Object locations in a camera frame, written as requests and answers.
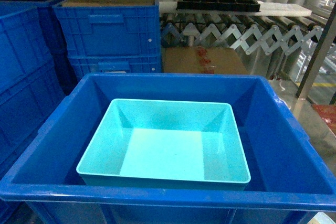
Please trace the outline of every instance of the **black plastic tray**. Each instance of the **black plastic tray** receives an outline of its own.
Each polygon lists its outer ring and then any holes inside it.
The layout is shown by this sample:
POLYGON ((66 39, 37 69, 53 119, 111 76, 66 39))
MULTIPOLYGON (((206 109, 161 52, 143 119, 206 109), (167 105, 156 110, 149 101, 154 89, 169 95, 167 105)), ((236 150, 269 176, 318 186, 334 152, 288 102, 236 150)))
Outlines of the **black plastic tray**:
POLYGON ((258 12, 260 4, 255 0, 178 0, 177 9, 258 12))

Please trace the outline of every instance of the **yellow floor line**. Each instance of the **yellow floor line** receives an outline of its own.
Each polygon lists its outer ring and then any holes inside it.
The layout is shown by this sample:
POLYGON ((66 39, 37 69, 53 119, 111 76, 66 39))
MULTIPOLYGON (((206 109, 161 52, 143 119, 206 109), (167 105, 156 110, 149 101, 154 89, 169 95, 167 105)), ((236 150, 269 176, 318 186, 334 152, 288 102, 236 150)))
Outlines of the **yellow floor line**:
POLYGON ((336 83, 314 83, 313 87, 336 87, 336 83))

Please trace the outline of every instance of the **light blue plastic tray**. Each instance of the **light blue plastic tray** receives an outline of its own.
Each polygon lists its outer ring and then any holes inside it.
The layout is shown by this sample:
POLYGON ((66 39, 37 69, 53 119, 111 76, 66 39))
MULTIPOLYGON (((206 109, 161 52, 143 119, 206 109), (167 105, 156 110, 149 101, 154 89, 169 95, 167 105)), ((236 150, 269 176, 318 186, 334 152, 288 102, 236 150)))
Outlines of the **light blue plastic tray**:
POLYGON ((115 99, 77 166, 87 185, 243 190, 250 173, 227 103, 115 99))

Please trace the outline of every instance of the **crate handle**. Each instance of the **crate handle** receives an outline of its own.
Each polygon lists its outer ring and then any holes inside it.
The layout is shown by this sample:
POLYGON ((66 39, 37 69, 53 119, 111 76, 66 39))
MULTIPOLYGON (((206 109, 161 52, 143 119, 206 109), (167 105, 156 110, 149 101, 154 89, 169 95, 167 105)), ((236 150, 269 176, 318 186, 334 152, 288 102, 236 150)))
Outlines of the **crate handle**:
POLYGON ((130 64, 128 63, 128 61, 99 62, 98 69, 101 72, 131 72, 130 64))
POLYGON ((89 15, 89 23, 91 24, 119 24, 119 23, 124 23, 124 18, 122 14, 89 15))

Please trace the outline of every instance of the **plastic tray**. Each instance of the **plastic tray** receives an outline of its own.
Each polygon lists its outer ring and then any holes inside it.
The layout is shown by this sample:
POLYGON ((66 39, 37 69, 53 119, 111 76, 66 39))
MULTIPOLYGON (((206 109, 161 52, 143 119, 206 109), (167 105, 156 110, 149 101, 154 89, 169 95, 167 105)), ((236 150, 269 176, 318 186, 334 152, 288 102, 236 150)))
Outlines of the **plastic tray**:
POLYGON ((39 130, 0 181, 0 197, 26 201, 46 224, 302 224, 336 211, 336 179, 264 78, 95 73, 39 130), (230 104, 250 183, 244 191, 85 185, 76 167, 117 98, 230 104))
MULTIPOLYGON (((42 28, 45 43, 54 57, 56 73, 59 77, 59 82, 64 88, 64 91, 68 92, 68 90, 72 90, 74 88, 77 82, 69 62, 66 61, 63 57, 60 57, 61 55, 67 54, 67 45, 61 30, 61 26, 51 7, 61 1, 63 0, 0 0, 0 3, 21 7, 38 7, 39 22, 42 28)), ((35 28, 36 25, 32 24, 31 26, 31 28, 28 28, 29 30, 35 28)))
POLYGON ((178 0, 177 9, 258 12, 260 4, 255 0, 178 0))
POLYGON ((227 103, 112 100, 77 172, 91 186, 244 190, 251 176, 227 103))
POLYGON ((0 5, 0 92, 52 59, 36 8, 0 5))
POLYGON ((153 55, 161 51, 159 0, 152 6, 54 6, 69 57, 153 55))
POLYGON ((78 80, 92 72, 161 72, 161 54, 114 57, 69 57, 69 61, 78 80))

